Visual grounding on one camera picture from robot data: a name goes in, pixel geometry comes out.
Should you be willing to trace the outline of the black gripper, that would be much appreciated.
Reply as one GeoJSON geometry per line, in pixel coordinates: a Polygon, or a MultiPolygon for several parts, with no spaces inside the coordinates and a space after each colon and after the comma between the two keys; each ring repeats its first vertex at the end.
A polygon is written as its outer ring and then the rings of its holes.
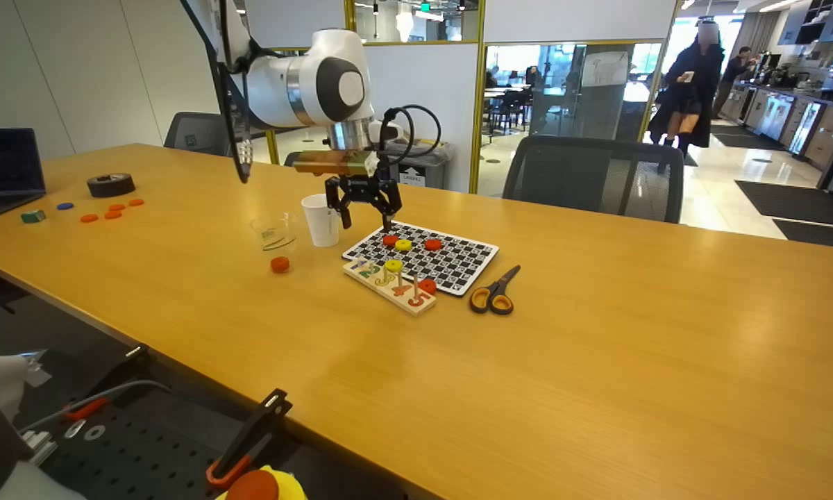
{"type": "Polygon", "coordinates": [[[350,204],[368,204],[383,218],[383,233],[392,233],[394,214],[403,208],[399,189],[394,179],[368,175],[336,175],[324,182],[324,201],[339,208],[340,229],[351,229],[350,204]]]}

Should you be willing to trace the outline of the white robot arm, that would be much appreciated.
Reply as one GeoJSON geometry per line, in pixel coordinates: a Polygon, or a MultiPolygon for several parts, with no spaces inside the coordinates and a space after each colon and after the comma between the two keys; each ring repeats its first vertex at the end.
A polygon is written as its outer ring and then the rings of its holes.
{"type": "Polygon", "coordinates": [[[293,168],[324,175],[324,204],[343,229],[351,225],[351,204],[368,204],[383,229],[392,229],[403,201],[397,168],[386,148],[368,140],[375,109],[360,39],[351,30],[315,30],[301,55],[275,55],[263,0],[181,0],[181,7],[204,44],[239,182],[250,182],[250,162],[235,148],[235,129],[324,125],[331,148],[301,152],[293,168]]]}

